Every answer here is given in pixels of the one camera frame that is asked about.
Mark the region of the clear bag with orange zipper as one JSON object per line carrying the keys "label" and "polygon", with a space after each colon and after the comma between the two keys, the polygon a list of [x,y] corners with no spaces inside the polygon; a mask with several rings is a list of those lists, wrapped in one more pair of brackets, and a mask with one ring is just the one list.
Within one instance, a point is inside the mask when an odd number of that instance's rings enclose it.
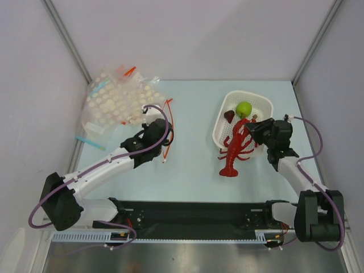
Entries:
{"label": "clear bag with orange zipper", "polygon": [[174,120],[171,110],[172,98],[166,99],[161,107],[163,119],[159,118],[147,125],[146,139],[148,140],[147,147],[158,144],[151,151],[162,154],[162,163],[167,161],[170,145],[174,137]]}

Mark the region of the red toy lobster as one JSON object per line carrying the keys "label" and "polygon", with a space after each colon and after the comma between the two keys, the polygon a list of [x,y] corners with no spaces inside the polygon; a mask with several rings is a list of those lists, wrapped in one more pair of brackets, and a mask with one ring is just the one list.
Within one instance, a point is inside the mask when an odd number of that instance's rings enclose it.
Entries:
{"label": "red toy lobster", "polygon": [[254,140],[250,138],[245,143],[244,141],[250,135],[248,129],[245,128],[246,123],[255,123],[257,119],[247,119],[244,118],[238,121],[232,131],[232,140],[228,143],[230,137],[227,136],[224,140],[224,146],[227,148],[226,151],[220,150],[220,154],[225,154],[225,156],[219,157],[219,160],[226,159],[225,166],[220,170],[219,175],[225,177],[236,177],[238,176],[238,171],[234,169],[234,161],[239,159],[240,161],[249,160],[248,158],[242,158],[241,155],[250,155],[254,152],[258,144],[254,142],[254,148],[251,150],[245,150]]}

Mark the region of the white perforated plastic basket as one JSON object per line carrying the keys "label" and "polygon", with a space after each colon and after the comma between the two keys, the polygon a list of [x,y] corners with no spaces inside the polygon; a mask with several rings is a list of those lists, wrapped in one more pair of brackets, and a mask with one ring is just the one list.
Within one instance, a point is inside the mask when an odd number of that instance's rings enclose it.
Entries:
{"label": "white perforated plastic basket", "polygon": [[224,112],[229,110],[235,111],[236,106],[242,101],[247,101],[252,105],[252,112],[247,119],[252,119],[255,114],[258,116],[257,122],[261,122],[272,117],[274,107],[268,98],[241,90],[235,90],[228,93],[223,100],[212,133],[213,142],[217,146],[218,157],[225,156],[225,154],[220,154],[220,150],[227,150],[224,146],[224,140],[226,137],[230,137],[230,139],[232,139],[233,127],[241,120],[240,117],[235,114],[232,123],[229,124],[224,118]]}

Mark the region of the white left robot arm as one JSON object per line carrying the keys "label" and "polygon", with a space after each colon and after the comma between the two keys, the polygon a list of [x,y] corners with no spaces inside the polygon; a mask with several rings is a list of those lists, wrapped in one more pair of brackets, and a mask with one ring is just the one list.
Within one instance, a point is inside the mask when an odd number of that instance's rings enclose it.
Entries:
{"label": "white left robot arm", "polygon": [[93,166],[63,177],[50,174],[41,194],[42,208],[57,231],[81,223],[105,221],[118,228],[125,222],[124,208],[116,198],[88,200],[93,190],[114,176],[131,171],[152,161],[170,144],[172,125],[164,119],[143,124],[142,131],[121,143],[109,156]]}

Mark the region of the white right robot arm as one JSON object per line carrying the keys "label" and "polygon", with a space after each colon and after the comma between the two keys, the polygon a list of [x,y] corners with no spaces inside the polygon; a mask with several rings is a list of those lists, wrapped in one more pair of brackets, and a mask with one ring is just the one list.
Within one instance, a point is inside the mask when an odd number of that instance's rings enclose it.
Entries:
{"label": "white right robot arm", "polygon": [[339,249],[345,240],[344,198],[340,191],[329,190],[316,181],[302,166],[303,158],[291,148],[292,117],[248,123],[253,140],[267,148],[267,160],[298,195],[297,203],[270,201],[262,221],[268,228],[284,223],[294,228],[301,242],[336,242]]}

